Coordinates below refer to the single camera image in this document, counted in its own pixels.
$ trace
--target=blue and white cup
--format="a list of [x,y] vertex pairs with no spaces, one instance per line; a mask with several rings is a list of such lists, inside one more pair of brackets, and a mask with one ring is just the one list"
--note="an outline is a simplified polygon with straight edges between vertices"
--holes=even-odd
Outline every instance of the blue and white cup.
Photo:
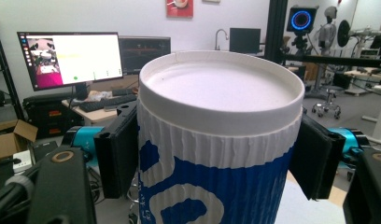
[[140,73],[141,223],[274,223],[304,86],[244,54],[187,51]]

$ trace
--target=black toolbox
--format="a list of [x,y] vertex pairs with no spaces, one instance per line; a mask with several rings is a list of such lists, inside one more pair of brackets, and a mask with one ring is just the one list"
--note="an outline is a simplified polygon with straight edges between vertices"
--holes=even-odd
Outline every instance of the black toolbox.
[[25,98],[22,106],[27,121],[38,128],[36,138],[64,135],[73,126],[82,126],[83,118],[62,104],[71,93],[57,93]]

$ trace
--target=monitor screen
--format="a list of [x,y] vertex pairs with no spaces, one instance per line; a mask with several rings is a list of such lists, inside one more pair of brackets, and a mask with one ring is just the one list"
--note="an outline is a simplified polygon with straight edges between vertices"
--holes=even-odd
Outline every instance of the monitor screen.
[[245,54],[260,52],[261,29],[231,28],[229,51]]
[[34,91],[122,77],[117,33],[18,32]]
[[124,75],[139,74],[148,62],[171,53],[171,38],[161,36],[119,36]]

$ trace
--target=humanoid robot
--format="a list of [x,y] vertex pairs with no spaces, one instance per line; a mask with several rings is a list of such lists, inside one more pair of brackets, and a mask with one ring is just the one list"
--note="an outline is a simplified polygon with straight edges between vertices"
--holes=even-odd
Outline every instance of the humanoid robot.
[[332,24],[332,20],[336,19],[336,12],[336,7],[327,7],[324,11],[327,24],[320,28],[318,36],[318,46],[321,47],[321,55],[330,55],[330,49],[336,36],[336,26]]

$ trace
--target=sink faucet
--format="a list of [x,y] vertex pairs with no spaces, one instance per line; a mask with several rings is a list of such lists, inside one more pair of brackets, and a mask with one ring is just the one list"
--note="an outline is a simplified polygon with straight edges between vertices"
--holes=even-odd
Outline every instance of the sink faucet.
[[216,47],[215,47],[215,50],[219,50],[219,45],[217,45],[217,39],[218,39],[218,33],[219,33],[220,31],[223,31],[223,33],[225,33],[225,37],[226,37],[227,40],[229,39],[228,34],[226,34],[226,31],[224,31],[223,29],[219,29],[219,30],[217,30],[217,33],[216,33]]

